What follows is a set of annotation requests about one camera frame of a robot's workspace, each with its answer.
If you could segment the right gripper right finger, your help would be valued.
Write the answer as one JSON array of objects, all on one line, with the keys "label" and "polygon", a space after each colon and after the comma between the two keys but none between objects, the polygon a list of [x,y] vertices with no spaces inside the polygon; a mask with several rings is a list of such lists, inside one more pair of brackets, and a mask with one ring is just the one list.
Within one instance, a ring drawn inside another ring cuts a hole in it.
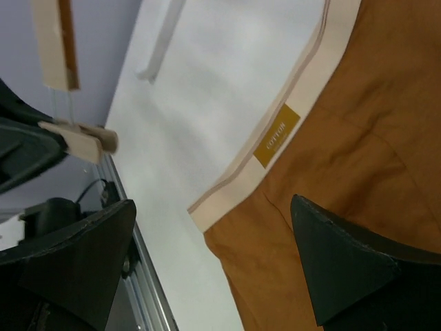
[{"label": "right gripper right finger", "polygon": [[383,237],[300,195],[290,210],[317,325],[440,329],[438,253]]}]

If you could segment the wooden clip hanger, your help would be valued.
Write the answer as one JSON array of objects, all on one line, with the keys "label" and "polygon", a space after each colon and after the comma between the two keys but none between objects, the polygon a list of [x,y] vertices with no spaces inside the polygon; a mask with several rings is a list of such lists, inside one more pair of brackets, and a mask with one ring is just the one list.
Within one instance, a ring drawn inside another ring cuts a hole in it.
[{"label": "wooden clip hanger", "polygon": [[34,33],[42,82],[50,93],[54,118],[39,127],[60,135],[67,153],[98,164],[105,154],[115,154],[119,138],[115,131],[79,123],[74,118],[72,93],[80,89],[76,42],[70,1],[31,1]]}]

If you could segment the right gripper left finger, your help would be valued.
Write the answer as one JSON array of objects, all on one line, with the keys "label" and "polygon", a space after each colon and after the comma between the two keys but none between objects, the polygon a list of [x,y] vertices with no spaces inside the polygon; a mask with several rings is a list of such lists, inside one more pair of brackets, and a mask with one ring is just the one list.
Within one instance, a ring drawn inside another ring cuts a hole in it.
[{"label": "right gripper left finger", "polygon": [[135,218],[126,199],[1,251],[1,329],[104,330]]}]

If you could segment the brown underwear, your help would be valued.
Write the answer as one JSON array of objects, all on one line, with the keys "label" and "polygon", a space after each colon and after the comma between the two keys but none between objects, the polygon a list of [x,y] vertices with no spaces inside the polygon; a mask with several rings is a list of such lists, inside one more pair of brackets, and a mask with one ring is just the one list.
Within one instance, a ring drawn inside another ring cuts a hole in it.
[{"label": "brown underwear", "polygon": [[440,255],[439,1],[326,1],[276,100],[189,207],[244,330],[324,330],[294,195]]}]

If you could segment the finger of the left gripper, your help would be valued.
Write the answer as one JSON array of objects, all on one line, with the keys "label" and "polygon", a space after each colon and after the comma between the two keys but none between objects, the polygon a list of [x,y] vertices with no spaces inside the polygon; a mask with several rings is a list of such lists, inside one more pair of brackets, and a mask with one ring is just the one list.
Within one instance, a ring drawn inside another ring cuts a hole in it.
[{"label": "finger of the left gripper", "polygon": [[39,127],[54,119],[1,82],[1,192],[30,181],[67,157],[63,137]]}]

